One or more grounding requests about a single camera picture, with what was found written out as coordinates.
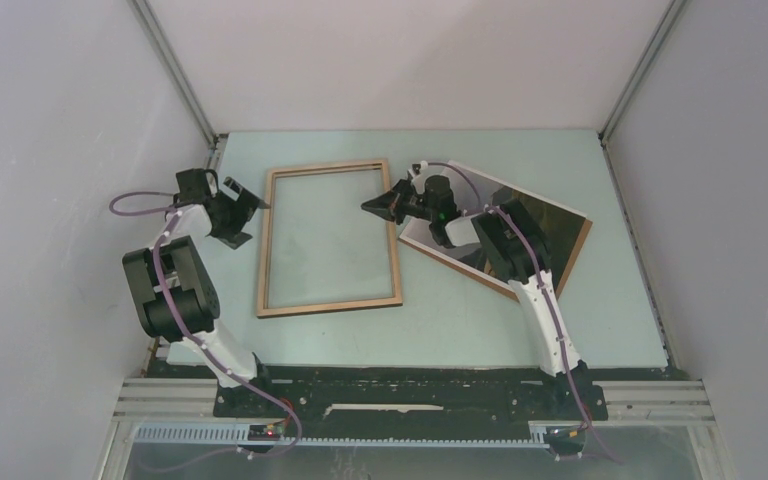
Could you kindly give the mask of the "wooden picture frame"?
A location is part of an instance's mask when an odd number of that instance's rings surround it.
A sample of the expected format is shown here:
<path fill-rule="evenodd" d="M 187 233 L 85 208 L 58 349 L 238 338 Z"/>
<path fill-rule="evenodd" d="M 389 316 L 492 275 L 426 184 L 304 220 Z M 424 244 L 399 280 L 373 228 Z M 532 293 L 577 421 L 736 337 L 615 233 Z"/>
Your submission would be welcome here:
<path fill-rule="evenodd" d="M 343 171 L 379 169 L 382 172 L 382 190 L 385 192 L 390 186 L 389 165 L 386 159 L 366 159 L 355 161 L 342 161 L 320 164 L 309 164 L 293 167 L 278 167 L 268 171 L 266 175 L 265 194 L 271 208 L 265 211 L 262 220 L 262 232 L 260 240 L 259 272 L 257 280 L 256 315 L 260 319 L 291 317 L 301 315 L 325 314 L 352 310 L 365 310 L 386 307 L 396 307 L 403 303 L 402 281 L 396 231 L 393 225 L 388 224 L 389 255 L 392 268 L 392 286 L 394 296 L 377 300 L 360 300 L 324 305 L 312 305 L 302 307 L 270 308 L 267 306 L 268 278 L 270 268 L 270 235 L 271 235 L 271 209 L 274 202 L 275 181 L 280 176 L 298 176 L 308 174 L 335 173 Z"/>

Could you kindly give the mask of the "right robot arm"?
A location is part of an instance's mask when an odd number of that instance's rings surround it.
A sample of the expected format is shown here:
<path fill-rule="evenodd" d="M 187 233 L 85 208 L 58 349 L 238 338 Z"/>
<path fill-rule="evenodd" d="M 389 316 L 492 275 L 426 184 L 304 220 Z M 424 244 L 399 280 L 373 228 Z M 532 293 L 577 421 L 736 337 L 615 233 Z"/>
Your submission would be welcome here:
<path fill-rule="evenodd" d="M 432 240 L 447 249 L 479 245 L 536 330 L 540 369 L 555 381 L 541 392 L 543 408 L 556 418 L 570 416 L 582 403 L 580 384 L 588 380 L 588 367 L 560 311 L 548 240 L 539 224 L 516 199 L 467 213 L 458 207 L 446 176 L 430 175 L 421 188 L 416 183 L 415 178 L 401 179 L 362 202 L 361 209 L 396 225 L 407 218 L 423 220 Z"/>

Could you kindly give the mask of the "clear acrylic sheet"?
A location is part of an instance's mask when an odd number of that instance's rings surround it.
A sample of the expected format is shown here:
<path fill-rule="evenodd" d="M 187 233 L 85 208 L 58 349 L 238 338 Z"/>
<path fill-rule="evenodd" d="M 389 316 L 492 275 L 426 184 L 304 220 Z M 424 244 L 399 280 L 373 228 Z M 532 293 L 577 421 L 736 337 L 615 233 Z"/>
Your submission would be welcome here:
<path fill-rule="evenodd" d="M 394 296 L 388 224 L 361 209 L 382 186 L 379 169 L 276 179 L 268 307 Z"/>

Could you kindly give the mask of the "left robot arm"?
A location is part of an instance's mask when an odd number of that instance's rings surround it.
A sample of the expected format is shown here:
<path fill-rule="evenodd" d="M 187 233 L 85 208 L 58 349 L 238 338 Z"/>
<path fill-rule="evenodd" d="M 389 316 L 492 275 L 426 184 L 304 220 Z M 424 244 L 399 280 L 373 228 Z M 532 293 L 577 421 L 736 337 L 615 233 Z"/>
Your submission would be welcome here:
<path fill-rule="evenodd" d="M 258 356 L 221 322 L 219 296 L 198 247 L 206 239 L 241 247 L 252 238 L 245 226 L 270 206 L 213 169 L 179 171 L 176 182 L 170 204 L 158 210 L 165 224 L 156 239 L 122 258 L 139 323 L 149 337 L 196 354 L 221 387 L 240 387 L 243 409 L 264 416 L 275 406 L 276 390 Z"/>

